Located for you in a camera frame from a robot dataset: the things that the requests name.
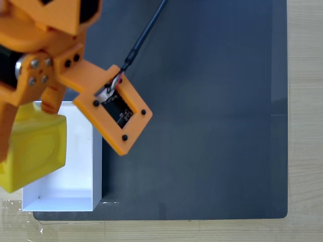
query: yellow object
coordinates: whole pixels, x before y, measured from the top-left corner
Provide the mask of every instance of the yellow object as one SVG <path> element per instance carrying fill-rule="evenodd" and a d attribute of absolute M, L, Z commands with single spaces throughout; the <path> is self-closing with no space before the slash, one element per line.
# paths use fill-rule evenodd
<path fill-rule="evenodd" d="M 35 103 L 20 106 L 7 158 L 0 162 L 0 186 L 12 193 L 63 167 L 66 138 L 65 116 L 47 114 Z"/>

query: wooden table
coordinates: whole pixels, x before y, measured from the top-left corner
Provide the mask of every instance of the wooden table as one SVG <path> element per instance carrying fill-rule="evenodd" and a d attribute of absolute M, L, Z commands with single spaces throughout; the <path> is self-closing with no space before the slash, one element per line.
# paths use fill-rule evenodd
<path fill-rule="evenodd" d="M 323 1 L 288 0 L 289 212 L 279 220 L 36 221 L 0 190 L 1 241 L 323 241 Z"/>

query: orange robotic arm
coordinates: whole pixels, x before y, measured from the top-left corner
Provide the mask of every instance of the orange robotic arm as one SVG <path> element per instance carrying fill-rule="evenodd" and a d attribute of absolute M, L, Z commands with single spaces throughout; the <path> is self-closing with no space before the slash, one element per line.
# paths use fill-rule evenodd
<path fill-rule="evenodd" d="M 98 103 L 97 93 L 120 72 L 83 59 L 85 31 L 100 15 L 101 0 L 5 0 L 0 15 L 0 162 L 6 158 L 20 105 L 41 98 L 41 108 L 57 113 L 67 87 L 73 101 L 119 154 L 127 154 L 152 112 L 129 80 Z M 109 105 L 125 108 L 120 120 Z"/>

